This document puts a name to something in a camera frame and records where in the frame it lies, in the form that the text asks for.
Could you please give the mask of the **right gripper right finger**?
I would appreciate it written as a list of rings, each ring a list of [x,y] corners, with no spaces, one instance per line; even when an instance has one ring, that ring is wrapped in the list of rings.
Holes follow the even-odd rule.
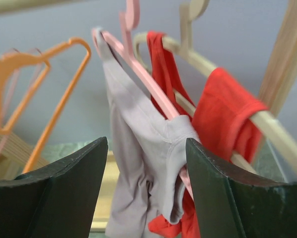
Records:
[[[201,237],[297,238],[297,182],[250,173],[193,138],[186,157]]]

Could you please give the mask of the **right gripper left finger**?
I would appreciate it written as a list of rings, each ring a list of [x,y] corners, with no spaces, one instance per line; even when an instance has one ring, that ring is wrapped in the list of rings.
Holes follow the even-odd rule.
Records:
[[[88,237],[107,152],[101,137],[42,168],[0,180],[0,238]]]

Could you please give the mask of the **mauve tank top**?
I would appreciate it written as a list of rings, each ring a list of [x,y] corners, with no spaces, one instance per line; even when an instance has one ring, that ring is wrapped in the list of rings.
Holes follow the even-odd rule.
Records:
[[[197,138],[187,116],[167,120],[124,71],[101,30],[93,30],[102,59],[110,109],[113,153],[119,169],[105,234],[110,238],[153,238],[149,222],[171,224],[183,217],[186,139]]]

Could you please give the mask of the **orange plastic hanger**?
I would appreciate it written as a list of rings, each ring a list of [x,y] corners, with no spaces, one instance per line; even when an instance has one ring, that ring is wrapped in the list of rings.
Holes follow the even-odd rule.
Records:
[[[20,76],[0,126],[14,124],[0,153],[0,177],[2,172],[26,173],[47,164],[42,151],[90,59],[89,44],[78,37],[44,51],[34,48],[5,58],[20,69]],[[39,63],[41,71],[27,91]]]

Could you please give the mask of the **pink plastic hanger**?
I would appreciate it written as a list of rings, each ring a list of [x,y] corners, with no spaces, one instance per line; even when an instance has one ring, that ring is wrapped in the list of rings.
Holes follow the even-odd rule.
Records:
[[[131,31],[139,23],[139,2],[127,1],[119,18],[122,41],[99,28],[92,31],[106,78],[113,153],[120,174],[127,178],[148,160],[158,180],[159,201],[180,203],[191,190],[185,143],[197,135],[189,118],[177,112],[134,57]]]

